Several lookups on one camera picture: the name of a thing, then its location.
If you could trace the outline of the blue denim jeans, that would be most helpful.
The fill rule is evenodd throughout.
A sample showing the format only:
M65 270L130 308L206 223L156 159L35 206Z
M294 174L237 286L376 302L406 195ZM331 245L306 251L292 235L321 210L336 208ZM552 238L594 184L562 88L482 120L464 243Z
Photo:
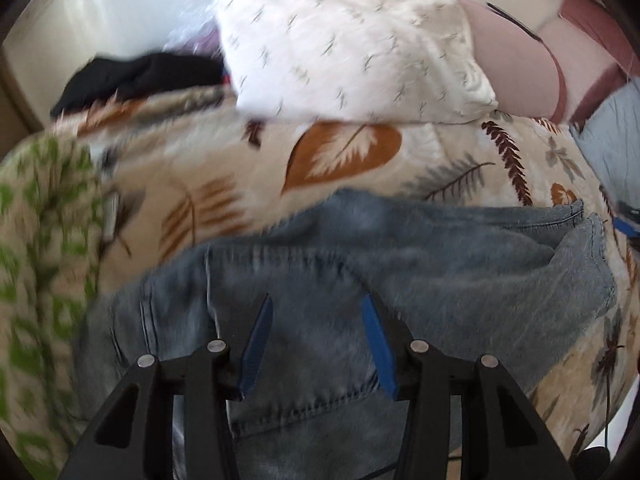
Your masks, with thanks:
M256 389L230 408L245 479L356 479L397 456L406 408L378 388L360 300L461 359L496 356L533 389L615 304L605 232L581 203L454 208L343 190L264 234L216 238L89 308L75 348L96 414L139 356L240 352L274 320Z

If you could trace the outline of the green and cream quilt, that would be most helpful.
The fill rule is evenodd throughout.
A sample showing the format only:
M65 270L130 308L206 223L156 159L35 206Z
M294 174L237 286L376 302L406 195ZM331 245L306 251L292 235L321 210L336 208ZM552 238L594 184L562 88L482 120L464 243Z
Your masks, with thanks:
M96 298L101 182L85 146L38 134L1 163L1 431L36 479L81 433L72 345Z

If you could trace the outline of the beige leaf-pattern bedspread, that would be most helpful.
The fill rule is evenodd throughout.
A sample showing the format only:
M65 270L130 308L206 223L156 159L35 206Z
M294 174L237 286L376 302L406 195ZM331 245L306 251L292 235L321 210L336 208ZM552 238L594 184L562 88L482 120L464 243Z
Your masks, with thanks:
M219 87L65 114L105 194L101 292L216 236L256 232L340 188L428 204L552 207L610 222L570 129L494 110L465 125L252 122Z

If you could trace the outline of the black garment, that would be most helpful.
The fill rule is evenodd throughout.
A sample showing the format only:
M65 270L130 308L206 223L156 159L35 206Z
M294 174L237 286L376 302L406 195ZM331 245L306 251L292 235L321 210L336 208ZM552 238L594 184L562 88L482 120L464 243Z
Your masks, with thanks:
M106 102L146 98L157 93L224 82L221 58L153 52L131 60L94 58L74 73L50 110L51 118L76 113Z

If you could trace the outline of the pink pillow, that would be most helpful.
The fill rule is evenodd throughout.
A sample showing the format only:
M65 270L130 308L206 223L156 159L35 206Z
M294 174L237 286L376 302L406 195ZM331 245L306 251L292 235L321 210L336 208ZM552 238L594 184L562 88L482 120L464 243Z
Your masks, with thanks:
M475 57L494 88L498 110L583 122L639 75L639 57L611 14L593 0L564 0L531 35L489 6L464 0Z

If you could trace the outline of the clear plastic bag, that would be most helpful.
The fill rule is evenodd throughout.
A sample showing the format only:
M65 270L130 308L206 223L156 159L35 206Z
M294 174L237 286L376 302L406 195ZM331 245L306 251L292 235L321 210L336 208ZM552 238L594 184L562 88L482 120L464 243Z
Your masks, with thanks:
M179 16L163 46L165 52L216 58L220 55L219 27L207 9L193 9Z

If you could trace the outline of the white leaf-print pillow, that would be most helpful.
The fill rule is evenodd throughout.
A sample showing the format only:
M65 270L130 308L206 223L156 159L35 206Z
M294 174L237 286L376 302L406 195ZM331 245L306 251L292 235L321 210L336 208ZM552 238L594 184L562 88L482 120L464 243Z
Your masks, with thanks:
M492 110L460 0L214 0L253 117L465 124Z

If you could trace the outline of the brown wooden door frame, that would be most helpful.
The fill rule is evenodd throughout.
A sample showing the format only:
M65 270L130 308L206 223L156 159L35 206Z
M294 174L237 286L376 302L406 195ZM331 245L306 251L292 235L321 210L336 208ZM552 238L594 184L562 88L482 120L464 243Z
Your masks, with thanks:
M40 122L27 100L24 96L24 92L21 90L14 73L9 66L8 59L4 54L4 50L1 50L0 56L1 67L1 88L3 89L6 97L8 98L11 106L20 118L21 123L29 133L36 133L42 130L43 124Z

